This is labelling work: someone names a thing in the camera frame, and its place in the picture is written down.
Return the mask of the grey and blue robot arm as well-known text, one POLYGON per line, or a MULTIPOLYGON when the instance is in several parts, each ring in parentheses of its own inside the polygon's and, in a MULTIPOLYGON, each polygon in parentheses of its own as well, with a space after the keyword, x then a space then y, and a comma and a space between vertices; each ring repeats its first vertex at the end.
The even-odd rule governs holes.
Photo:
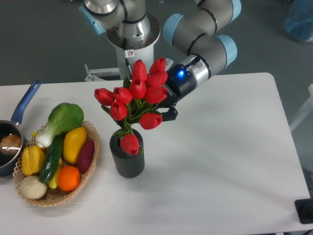
POLYGON ((154 45, 160 36, 185 54, 173 64, 166 59, 169 79, 165 86, 167 98, 160 103, 167 108, 163 120, 176 119, 178 101, 237 57, 235 42, 217 31, 230 24, 241 12, 238 0, 198 0, 198 12, 191 18, 181 14, 170 16, 164 26, 147 12, 143 0, 86 0, 79 12, 95 34, 106 34, 115 47, 121 79, 129 77, 133 63, 140 59, 146 66, 154 61, 154 45))

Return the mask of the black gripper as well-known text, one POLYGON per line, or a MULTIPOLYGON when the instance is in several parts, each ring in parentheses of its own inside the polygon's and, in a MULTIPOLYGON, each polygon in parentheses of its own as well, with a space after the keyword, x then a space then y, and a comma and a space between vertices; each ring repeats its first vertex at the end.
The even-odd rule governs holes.
POLYGON ((192 73, 194 65, 175 64, 167 71, 168 79, 164 84, 167 97, 156 105, 163 122, 176 120, 178 116, 176 104, 196 88, 197 80, 192 73))

